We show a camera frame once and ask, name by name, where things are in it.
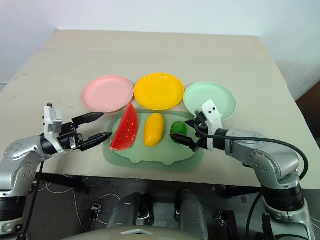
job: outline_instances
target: watermelon slice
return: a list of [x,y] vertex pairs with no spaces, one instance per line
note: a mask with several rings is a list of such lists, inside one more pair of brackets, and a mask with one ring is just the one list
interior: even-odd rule
[[122,116],[120,125],[110,144],[110,150],[124,150],[131,147],[138,133],[138,114],[135,107],[129,103]]

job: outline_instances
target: toy mango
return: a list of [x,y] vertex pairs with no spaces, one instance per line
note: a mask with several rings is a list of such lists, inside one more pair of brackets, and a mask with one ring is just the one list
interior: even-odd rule
[[147,147],[157,145],[164,135],[164,130],[164,117],[159,113],[151,114],[144,124],[144,144]]

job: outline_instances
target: table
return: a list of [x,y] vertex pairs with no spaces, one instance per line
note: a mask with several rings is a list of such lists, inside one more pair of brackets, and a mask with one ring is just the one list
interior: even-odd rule
[[[0,155],[17,139],[42,133],[44,105],[61,109],[63,122],[88,112],[81,103],[92,79],[118,74],[136,82],[152,73],[171,73],[185,87],[213,81],[229,88],[238,108],[224,128],[255,130],[289,142],[309,159],[302,187],[320,189],[320,151],[266,46],[255,36],[65,30],[57,31],[0,94]],[[134,100],[135,107],[142,108]],[[183,103],[174,111],[186,111]],[[105,132],[110,116],[79,128],[84,138]],[[259,186],[254,171],[217,150],[206,151],[188,172],[117,167],[102,155],[102,144],[88,151],[54,155],[45,173]]]

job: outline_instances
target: mint green plate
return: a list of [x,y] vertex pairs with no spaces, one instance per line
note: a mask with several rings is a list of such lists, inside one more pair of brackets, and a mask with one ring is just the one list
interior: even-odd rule
[[[119,167],[140,168],[140,169],[158,169],[170,171],[190,171],[196,168],[202,161],[204,150],[199,149],[192,152],[187,146],[174,143],[170,138],[170,128],[175,121],[186,121],[192,119],[193,116],[182,111],[161,111],[164,118],[163,138],[155,146],[147,147],[144,144],[144,125],[148,116],[157,111],[148,109],[137,109],[139,130],[133,145],[122,151],[111,151],[110,142],[112,142],[114,134],[103,143],[103,156],[111,164]],[[116,132],[121,121],[123,111],[114,116],[107,129],[108,132]],[[195,130],[187,127],[187,135],[192,137],[194,141]]]
[[237,101],[225,86],[212,81],[199,81],[189,86],[183,96],[186,109],[195,116],[195,111],[206,101],[212,100],[222,120],[230,118],[237,109]]

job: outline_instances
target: white wall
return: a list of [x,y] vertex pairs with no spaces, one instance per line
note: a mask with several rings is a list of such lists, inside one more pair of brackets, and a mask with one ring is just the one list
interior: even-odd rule
[[0,0],[0,80],[55,28],[255,35],[297,99],[320,80],[319,12],[319,0]]

